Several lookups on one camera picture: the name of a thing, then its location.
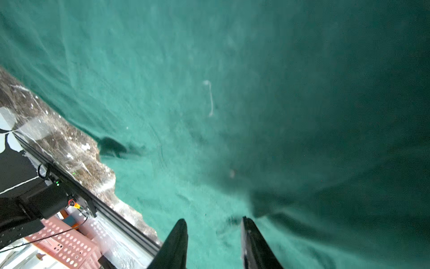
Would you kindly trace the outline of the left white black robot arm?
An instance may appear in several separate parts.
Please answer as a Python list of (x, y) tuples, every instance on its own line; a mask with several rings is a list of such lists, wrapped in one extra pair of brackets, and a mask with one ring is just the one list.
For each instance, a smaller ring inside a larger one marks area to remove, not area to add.
[(31, 195), (1, 198), (1, 248), (43, 229), (48, 220), (68, 206), (70, 195), (52, 184)]

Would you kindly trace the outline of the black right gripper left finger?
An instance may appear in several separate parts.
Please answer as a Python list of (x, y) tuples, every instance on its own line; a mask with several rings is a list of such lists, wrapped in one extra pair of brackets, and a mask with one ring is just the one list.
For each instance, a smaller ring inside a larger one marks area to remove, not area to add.
[(179, 219), (154, 257), (148, 269), (186, 269), (188, 253), (188, 226)]

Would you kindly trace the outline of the dark green t-shirt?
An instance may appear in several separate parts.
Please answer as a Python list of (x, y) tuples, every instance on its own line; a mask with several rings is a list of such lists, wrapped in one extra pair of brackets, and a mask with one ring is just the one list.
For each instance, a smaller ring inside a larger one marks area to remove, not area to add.
[(430, 266), (428, 1), (2, 1), (1, 66), (190, 269)]

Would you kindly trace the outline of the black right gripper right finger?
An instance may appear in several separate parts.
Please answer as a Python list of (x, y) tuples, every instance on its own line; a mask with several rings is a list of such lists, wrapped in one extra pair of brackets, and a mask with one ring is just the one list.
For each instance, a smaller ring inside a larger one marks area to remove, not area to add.
[(241, 220), (241, 257), (244, 269), (283, 269), (251, 218)]

